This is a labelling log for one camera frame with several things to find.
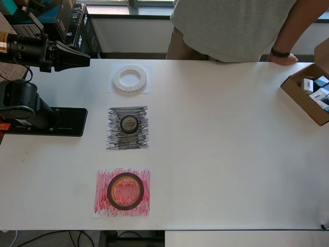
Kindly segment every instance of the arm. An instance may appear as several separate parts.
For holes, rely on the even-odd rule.
[[[329,0],[297,0],[274,43],[274,50],[280,53],[290,52],[304,31],[329,7]],[[298,59],[290,54],[287,58],[268,56],[269,62],[290,65]]]

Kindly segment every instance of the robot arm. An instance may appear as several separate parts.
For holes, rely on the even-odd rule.
[[[73,50],[59,41],[0,33],[3,37],[0,62],[39,67],[42,72],[88,67],[90,56]]]
[[[42,24],[26,9],[41,31],[40,39],[0,32],[0,62],[39,67],[42,72],[87,67],[90,56],[59,41],[49,41]],[[6,134],[82,136],[86,109],[51,108],[26,80],[0,81],[0,117]]]

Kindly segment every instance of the black wristband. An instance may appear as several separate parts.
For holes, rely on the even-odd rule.
[[[278,57],[278,58],[287,58],[290,55],[289,52],[287,52],[287,53],[280,53],[280,52],[274,50],[273,47],[271,49],[271,53],[272,53],[273,56]]]

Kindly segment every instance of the window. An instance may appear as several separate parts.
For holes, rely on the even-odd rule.
[[[172,7],[174,0],[78,0],[85,4],[94,5],[120,5],[120,6],[150,6],[150,7]]]

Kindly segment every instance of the black scribbled paper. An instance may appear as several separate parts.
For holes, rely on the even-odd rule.
[[[148,107],[119,107],[109,108],[107,121],[106,149],[126,150],[149,147]],[[138,130],[133,134],[126,134],[121,130],[121,120],[128,115],[138,119]]]

